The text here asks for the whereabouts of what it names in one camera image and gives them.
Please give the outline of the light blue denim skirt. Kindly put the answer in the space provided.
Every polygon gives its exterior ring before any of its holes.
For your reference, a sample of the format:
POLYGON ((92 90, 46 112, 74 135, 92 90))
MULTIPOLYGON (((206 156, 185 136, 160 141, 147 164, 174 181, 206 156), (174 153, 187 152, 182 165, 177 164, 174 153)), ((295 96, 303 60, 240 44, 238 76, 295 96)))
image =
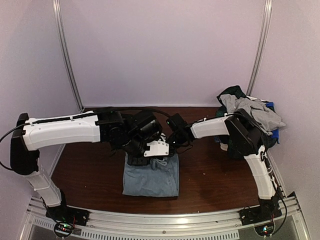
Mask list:
POLYGON ((180 192, 179 156, 152 158, 145 166, 129 165, 125 156, 122 194, 135 197, 178 197, 180 192))

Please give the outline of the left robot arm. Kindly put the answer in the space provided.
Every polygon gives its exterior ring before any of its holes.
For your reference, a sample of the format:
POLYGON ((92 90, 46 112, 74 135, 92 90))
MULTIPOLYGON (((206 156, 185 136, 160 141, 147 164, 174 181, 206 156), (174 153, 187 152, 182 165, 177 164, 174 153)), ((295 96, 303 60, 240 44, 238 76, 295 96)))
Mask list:
POLYGON ((110 143, 132 157, 157 157, 169 154, 169 145, 161 138, 162 127, 150 111, 124 115, 118 111, 88 111, 57 118, 30 118, 23 113, 10 141, 10 167, 25 176, 34 190, 52 208, 61 222, 72 218, 64 205, 63 193, 48 173, 38 165, 40 149, 70 143, 110 143))

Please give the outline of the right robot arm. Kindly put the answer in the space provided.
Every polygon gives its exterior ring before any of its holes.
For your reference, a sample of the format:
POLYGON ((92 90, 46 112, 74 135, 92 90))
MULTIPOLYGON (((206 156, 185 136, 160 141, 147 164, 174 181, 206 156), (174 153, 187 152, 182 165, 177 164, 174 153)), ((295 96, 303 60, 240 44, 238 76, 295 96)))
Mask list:
POLYGON ((244 109, 221 117, 200 119, 187 123, 176 113, 166 120, 172 130, 167 142, 174 146, 188 147, 194 140, 213 136, 228 136, 235 150, 248 163, 257 186, 258 199, 278 201, 278 187, 272 166, 267 157, 267 135, 244 109))

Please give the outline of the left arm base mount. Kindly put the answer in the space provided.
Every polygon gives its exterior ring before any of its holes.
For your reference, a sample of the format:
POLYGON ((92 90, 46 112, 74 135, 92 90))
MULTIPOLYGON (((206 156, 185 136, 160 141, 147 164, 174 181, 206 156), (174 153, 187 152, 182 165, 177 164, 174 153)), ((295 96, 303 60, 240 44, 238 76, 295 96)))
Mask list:
POLYGON ((42 205, 46 210, 45 216, 54 221, 53 232, 60 239, 69 237, 76 229, 76 225, 84 227, 87 225, 90 215, 88 210, 69 207, 64 203, 48 207, 44 200, 42 205))

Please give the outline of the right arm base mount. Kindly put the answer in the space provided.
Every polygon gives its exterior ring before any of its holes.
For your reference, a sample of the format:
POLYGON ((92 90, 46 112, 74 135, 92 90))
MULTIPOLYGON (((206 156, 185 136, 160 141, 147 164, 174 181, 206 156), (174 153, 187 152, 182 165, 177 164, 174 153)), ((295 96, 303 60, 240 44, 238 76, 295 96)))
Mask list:
POLYGON ((276 232, 275 218, 282 216, 280 205, 273 200, 259 199, 258 206, 247 206, 239 212, 242 226, 254 225, 259 237, 267 238, 276 232))

